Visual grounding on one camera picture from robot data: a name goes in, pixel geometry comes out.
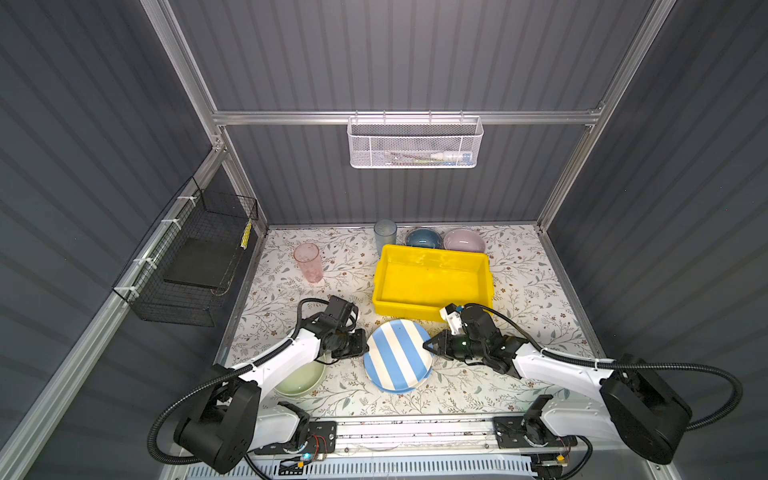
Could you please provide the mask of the blue white striped plate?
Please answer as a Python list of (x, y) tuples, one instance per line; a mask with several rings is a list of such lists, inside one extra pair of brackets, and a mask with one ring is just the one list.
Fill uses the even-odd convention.
[(363, 356), (368, 378), (380, 390), (404, 394), (421, 386), (432, 372), (434, 355), (423, 349), (428, 332), (411, 320), (391, 320), (367, 339)]

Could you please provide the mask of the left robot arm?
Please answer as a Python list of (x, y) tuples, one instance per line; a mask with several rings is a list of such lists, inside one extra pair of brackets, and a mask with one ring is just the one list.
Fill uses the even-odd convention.
[(358, 313), (355, 307), (315, 313), (264, 354), (237, 367), (216, 365), (207, 386), (184, 399), (189, 409), (173, 434), (189, 453), (184, 460), (227, 473), (254, 450), (270, 445), (299, 449), (309, 435), (309, 415), (286, 402), (263, 408), (262, 400), (326, 354), (335, 361), (362, 356), (367, 345)]

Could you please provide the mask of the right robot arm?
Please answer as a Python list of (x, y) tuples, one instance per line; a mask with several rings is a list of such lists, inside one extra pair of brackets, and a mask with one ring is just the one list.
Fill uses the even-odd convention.
[(574, 406), (542, 394), (521, 421), (526, 441), (534, 447), (557, 437), (622, 441), (645, 460), (669, 464), (691, 419), (690, 408), (652, 370), (611, 370), (594, 362), (574, 365), (540, 353), (520, 337), (493, 332), (488, 338), (443, 330), (423, 348), (445, 359), (474, 362), (518, 379), (557, 385), (584, 399)]

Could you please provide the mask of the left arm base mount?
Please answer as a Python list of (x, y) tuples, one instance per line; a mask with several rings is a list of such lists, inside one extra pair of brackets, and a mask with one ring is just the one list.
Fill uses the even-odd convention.
[(251, 450), (256, 455), (329, 454), (335, 451), (338, 424), (335, 421), (309, 421), (286, 443), (273, 443)]

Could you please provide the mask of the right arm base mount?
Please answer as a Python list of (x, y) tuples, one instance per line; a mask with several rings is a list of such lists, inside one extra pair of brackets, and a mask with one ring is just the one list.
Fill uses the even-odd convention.
[(543, 408), (553, 400), (550, 394), (540, 395), (521, 415), (495, 416), (492, 418), (493, 433), (499, 448), (544, 448), (576, 446), (573, 435), (555, 435), (543, 422)]

